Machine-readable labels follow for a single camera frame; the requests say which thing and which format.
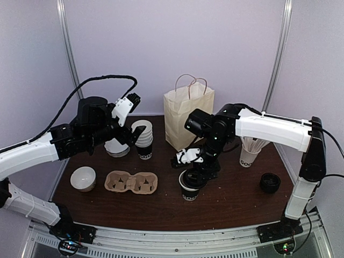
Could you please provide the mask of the black cup lid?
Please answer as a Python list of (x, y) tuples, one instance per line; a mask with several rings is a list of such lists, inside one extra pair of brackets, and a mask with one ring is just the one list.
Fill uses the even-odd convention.
[(207, 180), (203, 179), (196, 169), (187, 169), (180, 174), (181, 183), (189, 189), (201, 189), (206, 186)]

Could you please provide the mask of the black paper coffee cup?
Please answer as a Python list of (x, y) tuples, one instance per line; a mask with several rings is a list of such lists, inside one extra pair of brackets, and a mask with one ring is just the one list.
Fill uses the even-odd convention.
[(186, 170), (180, 173), (178, 182), (181, 187), (182, 197), (187, 201), (194, 201), (200, 192), (200, 188), (190, 187), (186, 184), (184, 176), (186, 175)]

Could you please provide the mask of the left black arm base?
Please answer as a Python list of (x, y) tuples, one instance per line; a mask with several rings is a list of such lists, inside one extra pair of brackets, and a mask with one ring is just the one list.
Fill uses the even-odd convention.
[(73, 240), (78, 243), (92, 244), (96, 235), (96, 228), (74, 223), (71, 219), (61, 218), (54, 226), (49, 226), (50, 234), (62, 239)]

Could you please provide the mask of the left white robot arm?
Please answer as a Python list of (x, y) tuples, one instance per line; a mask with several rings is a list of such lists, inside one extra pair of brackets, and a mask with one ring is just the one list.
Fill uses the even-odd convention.
[(46, 202), (10, 183), (8, 177), (41, 163), (68, 159), (78, 153), (94, 153), (95, 147), (116, 139), (121, 145), (132, 146), (145, 129), (125, 125), (129, 113), (140, 103), (133, 93), (108, 103), (103, 97), (79, 101), (77, 116), (69, 124), (50, 128), (37, 140), (29, 140), (1, 149), (1, 207), (55, 226), (66, 239), (77, 234), (67, 208)]

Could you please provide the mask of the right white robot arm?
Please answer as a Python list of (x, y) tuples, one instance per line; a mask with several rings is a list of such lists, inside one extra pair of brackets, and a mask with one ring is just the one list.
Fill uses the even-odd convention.
[(218, 156), (235, 137), (257, 138), (285, 145), (303, 153), (302, 165), (293, 192), (287, 202), (285, 218), (276, 224), (279, 237), (287, 237), (296, 229), (316, 185), (326, 175), (326, 147), (321, 119), (294, 120), (264, 114), (246, 104), (226, 104), (216, 114), (200, 109), (192, 111), (185, 129), (204, 138), (202, 147), (183, 149), (176, 154), (177, 164), (192, 164), (186, 185), (202, 188), (220, 171)]

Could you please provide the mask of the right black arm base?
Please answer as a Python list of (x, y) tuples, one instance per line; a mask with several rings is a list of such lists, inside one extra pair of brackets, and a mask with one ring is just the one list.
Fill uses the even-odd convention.
[(268, 225), (262, 225), (257, 228), (260, 243), (276, 241), (280, 239), (290, 238), (296, 234), (303, 233), (301, 225), (290, 225), (277, 222)]

